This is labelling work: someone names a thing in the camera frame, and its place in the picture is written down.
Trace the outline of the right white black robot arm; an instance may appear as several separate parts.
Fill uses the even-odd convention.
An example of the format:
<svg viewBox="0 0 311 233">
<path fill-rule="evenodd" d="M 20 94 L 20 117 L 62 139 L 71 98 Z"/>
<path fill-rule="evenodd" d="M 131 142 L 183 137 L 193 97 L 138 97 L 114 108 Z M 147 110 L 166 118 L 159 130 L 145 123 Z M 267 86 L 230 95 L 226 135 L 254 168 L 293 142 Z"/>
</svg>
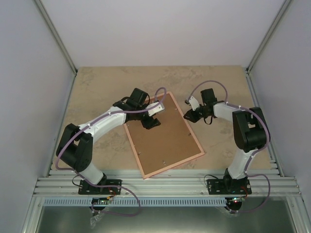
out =
<svg viewBox="0 0 311 233">
<path fill-rule="evenodd" d="M 248 168 L 255 155 L 270 143 L 270 133 L 262 110 L 259 107 L 250 109 L 217 100 L 213 89 L 201 91 L 202 102 L 190 96 L 185 103 L 191 109 L 184 114 L 184 119 L 196 123 L 203 119 L 221 118 L 233 124 L 236 154 L 223 178 L 209 176 L 205 181 L 210 195 L 229 194 L 247 195 L 251 187 L 248 180 Z"/>
</svg>

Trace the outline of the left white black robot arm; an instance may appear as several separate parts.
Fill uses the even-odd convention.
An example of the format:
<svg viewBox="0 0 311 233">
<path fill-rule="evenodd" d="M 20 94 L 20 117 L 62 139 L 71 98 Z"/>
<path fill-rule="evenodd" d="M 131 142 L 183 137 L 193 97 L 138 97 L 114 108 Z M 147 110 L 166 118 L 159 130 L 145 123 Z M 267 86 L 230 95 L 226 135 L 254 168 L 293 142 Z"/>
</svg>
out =
<svg viewBox="0 0 311 233">
<path fill-rule="evenodd" d="M 164 109 L 163 100 L 155 98 L 151 101 L 147 92 L 135 88 L 130 96 L 115 102 L 93 120 L 80 125 L 67 125 L 56 150 L 56 169 L 61 169 L 59 162 L 63 161 L 68 165 L 68 170 L 89 183 L 94 193 L 104 192 L 107 178 L 92 161 L 94 143 L 128 121 L 140 121 L 143 128 L 148 130 L 159 126 L 160 121 L 154 116 Z"/>
</svg>

